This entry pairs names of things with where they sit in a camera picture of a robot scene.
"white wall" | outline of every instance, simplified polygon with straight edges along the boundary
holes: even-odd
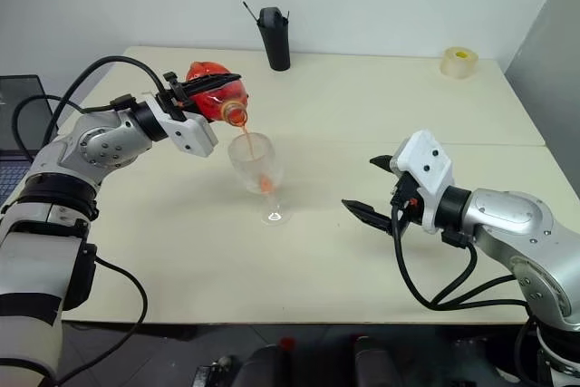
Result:
[[[463,44],[507,68],[545,0],[247,1],[291,10],[294,51],[438,56]],[[261,40],[241,0],[0,0],[0,73],[40,73],[50,92],[132,44]]]

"laptop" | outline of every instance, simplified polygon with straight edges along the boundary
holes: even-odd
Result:
[[[23,99],[39,94],[44,95],[44,88],[35,74],[0,76],[0,205],[30,169],[30,162],[12,136],[12,113]],[[47,100],[30,102],[20,112],[20,136],[33,156],[41,148],[44,130],[52,116]]]

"gray wall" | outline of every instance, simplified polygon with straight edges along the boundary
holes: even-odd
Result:
[[[580,0],[546,0],[506,76],[580,196]]]

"robotic arm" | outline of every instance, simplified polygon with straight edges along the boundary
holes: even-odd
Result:
[[[99,215],[104,178],[170,137],[179,150],[206,157],[218,140],[190,97],[240,79],[210,74],[137,103],[83,114],[72,132],[40,150],[16,200],[0,221],[0,385],[54,380],[62,310],[89,296],[97,248],[87,243]]]
[[[536,318],[553,385],[580,385],[580,235],[559,224],[539,198],[453,186],[451,161],[428,131],[371,163],[399,178],[391,204],[401,216],[387,218],[358,201],[344,205],[389,234],[395,225],[402,233],[410,222],[429,233],[441,229],[443,242],[472,244],[505,266]]]

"black cup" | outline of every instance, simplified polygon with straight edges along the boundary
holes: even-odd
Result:
[[[290,68],[290,49],[288,47],[288,20],[278,27],[264,27],[258,22],[257,28],[262,34],[268,62],[272,70],[283,72]]]

